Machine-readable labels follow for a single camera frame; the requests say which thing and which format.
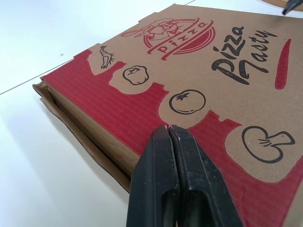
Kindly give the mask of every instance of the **red printed design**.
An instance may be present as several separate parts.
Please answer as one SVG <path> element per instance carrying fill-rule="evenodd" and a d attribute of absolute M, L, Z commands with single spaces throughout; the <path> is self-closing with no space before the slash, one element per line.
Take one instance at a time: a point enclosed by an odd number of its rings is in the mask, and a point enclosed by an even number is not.
<path fill-rule="evenodd" d="M 277 90 L 282 90 L 286 85 L 288 72 L 288 56 L 291 41 L 291 39 L 288 39 L 281 51 L 278 67 L 276 70 L 275 88 Z"/>
<path fill-rule="evenodd" d="M 117 62 L 106 72 L 94 76 L 86 50 L 74 60 L 44 77 L 44 80 L 88 114 L 115 138 L 141 155 L 151 132 L 165 125 L 157 112 L 167 95 L 163 85 L 153 83 L 141 94 L 126 95 L 108 83 L 113 73 L 125 66 Z M 280 227 L 303 177 L 303 158 L 277 183 L 262 182 L 246 173 L 227 154 L 227 135 L 240 124 L 224 120 L 209 111 L 188 130 L 223 174 L 233 201 L 247 227 Z"/>
<path fill-rule="evenodd" d="M 177 19 L 166 18 L 140 30 L 125 32 L 121 36 L 143 36 L 148 54 L 160 52 L 162 60 L 171 54 L 185 54 L 201 50 L 208 46 L 215 37 L 213 21 L 201 22 L 199 18 Z"/>

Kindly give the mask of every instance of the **corrugated cardboard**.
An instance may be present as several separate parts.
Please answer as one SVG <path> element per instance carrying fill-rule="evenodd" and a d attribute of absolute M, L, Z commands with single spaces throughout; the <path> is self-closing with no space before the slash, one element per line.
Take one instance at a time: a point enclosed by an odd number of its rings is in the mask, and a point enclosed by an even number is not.
<path fill-rule="evenodd" d="M 78 54 L 44 82 L 57 107 L 125 175 L 150 133 L 176 124 L 219 167 L 245 226 L 282 226 L 287 214 L 285 225 L 299 226 L 302 188 L 289 208 L 303 178 L 301 25 L 173 5 Z"/>

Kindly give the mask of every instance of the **tomato illustration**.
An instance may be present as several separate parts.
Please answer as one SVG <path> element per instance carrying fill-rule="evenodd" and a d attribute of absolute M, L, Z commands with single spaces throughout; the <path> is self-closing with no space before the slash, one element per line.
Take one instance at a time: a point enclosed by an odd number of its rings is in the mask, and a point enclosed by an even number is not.
<path fill-rule="evenodd" d="M 206 104 L 206 98 L 202 92 L 189 89 L 174 95 L 169 100 L 169 106 L 179 114 L 193 114 Z"/>

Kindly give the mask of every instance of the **red stripe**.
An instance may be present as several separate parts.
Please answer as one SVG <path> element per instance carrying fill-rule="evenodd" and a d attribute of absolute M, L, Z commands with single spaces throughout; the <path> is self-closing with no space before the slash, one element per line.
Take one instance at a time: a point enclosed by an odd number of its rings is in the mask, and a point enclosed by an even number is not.
<path fill-rule="evenodd" d="M 275 81 L 275 88 L 277 90 L 282 90 L 286 85 L 289 47 L 291 41 L 292 41 L 291 39 L 287 40 L 280 54 L 279 63 L 276 70 L 276 81 Z"/>

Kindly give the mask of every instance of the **pepper illustration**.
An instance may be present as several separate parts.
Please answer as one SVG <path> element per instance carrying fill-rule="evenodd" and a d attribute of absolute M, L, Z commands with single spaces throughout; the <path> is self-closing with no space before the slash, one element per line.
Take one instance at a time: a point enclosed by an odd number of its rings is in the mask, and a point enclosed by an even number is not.
<path fill-rule="evenodd" d="M 104 48 L 106 48 L 106 46 L 101 46 L 100 48 L 100 54 L 102 55 L 102 61 L 103 61 L 103 64 L 101 66 L 102 69 L 106 69 L 108 65 L 111 64 L 112 61 L 114 60 L 113 58 L 114 54 L 105 51 Z"/>
<path fill-rule="evenodd" d="M 149 79 L 147 68 L 145 66 L 135 65 L 125 69 L 123 78 L 129 81 L 132 85 L 140 85 Z"/>
<path fill-rule="evenodd" d="M 201 110 L 206 104 L 202 92 L 189 89 L 174 95 L 169 100 L 170 108 L 179 114 L 193 114 Z"/>
<path fill-rule="evenodd" d="M 269 136 L 259 126 L 250 126 L 243 130 L 242 141 L 247 151 L 263 163 L 276 163 L 283 158 L 282 145 L 295 144 L 293 137 L 286 131 Z"/>

